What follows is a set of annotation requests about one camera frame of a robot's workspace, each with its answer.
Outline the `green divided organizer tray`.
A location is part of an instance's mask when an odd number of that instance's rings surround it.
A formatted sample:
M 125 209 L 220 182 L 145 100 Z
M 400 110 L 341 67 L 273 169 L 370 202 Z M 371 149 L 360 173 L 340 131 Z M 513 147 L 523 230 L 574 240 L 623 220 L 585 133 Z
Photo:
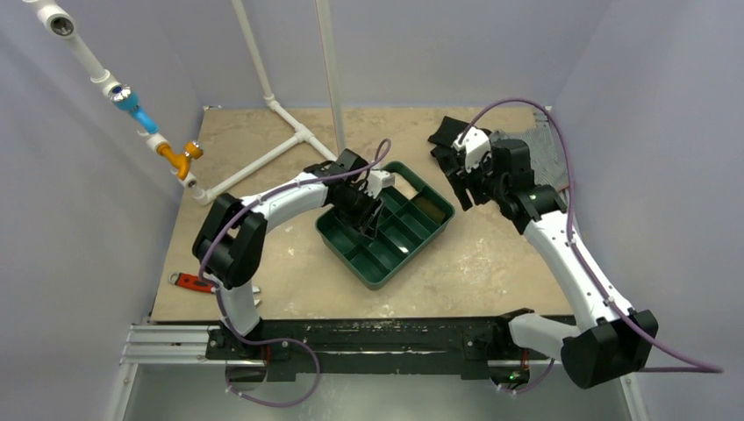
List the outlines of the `green divided organizer tray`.
M 385 286 L 444 232 L 455 215 L 454 206 L 403 162 L 392 161 L 383 169 L 408 182 L 415 194 L 407 197 L 396 187 L 381 192 L 386 209 L 374 239 L 344 226 L 330 210 L 315 223 L 324 244 L 370 290 Z M 415 196 L 428 197 L 447 213 L 446 218 L 439 224 L 432 221 L 411 202 Z

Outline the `olive green underwear cream waistband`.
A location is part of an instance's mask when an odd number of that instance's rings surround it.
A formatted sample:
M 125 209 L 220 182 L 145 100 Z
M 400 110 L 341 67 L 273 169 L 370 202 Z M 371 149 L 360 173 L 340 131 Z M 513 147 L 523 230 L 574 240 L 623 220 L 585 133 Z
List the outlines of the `olive green underwear cream waistband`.
M 428 218 L 436 221 L 438 224 L 445 219 L 447 213 L 442 210 L 435 202 L 425 196 L 415 196 L 411 202 Z

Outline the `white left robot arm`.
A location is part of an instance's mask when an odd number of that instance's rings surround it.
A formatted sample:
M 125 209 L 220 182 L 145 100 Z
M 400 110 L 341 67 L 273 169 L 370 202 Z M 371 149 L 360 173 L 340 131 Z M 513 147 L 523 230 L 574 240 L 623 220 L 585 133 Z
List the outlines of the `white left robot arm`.
M 335 161 L 304 168 L 293 179 L 253 196 L 224 193 L 214 201 L 192 246 L 199 272 L 216 284 L 218 307 L 232 327 L 228 348 L 241 359 L 261 350 L 261 321 L 253 298 L 266 236 L 307 211 L 330 207 L 341 225 L 364 238 L 376 235 L 381 193 L 395 176 L 349 149 Z

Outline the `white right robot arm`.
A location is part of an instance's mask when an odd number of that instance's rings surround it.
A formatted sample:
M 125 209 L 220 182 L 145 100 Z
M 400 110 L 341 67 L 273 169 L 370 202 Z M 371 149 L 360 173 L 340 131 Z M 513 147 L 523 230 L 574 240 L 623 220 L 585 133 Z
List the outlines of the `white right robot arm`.
M 512 318 L 492 334 L 499 354 L 537 351 L 558 360 L 581 389 L 645 368 L 658 332 L 655 316 L 636 311 L 592 257 L 579 256 L 585 246 L 568 206 L 553 186 L 537 183 L 526 142 L 492 140 L 468 129 L 452 142 L 441 167 L 464 210 L 497 204 L 544 260 L 574 314 L 573 325 L 534 312 Z

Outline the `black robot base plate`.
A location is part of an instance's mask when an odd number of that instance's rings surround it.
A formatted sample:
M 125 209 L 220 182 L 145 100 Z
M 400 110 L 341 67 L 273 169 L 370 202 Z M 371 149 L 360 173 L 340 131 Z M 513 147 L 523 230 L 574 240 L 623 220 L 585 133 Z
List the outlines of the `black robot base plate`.
M 262 362 L 268 380 L 298 374 L 457 375 L 517 388 L 544 356 L 508 335 L 515 312 L 472 318 L 264 320 L 237 339 L 224 325 L 208 331 L 205 357 L 231 366 Z

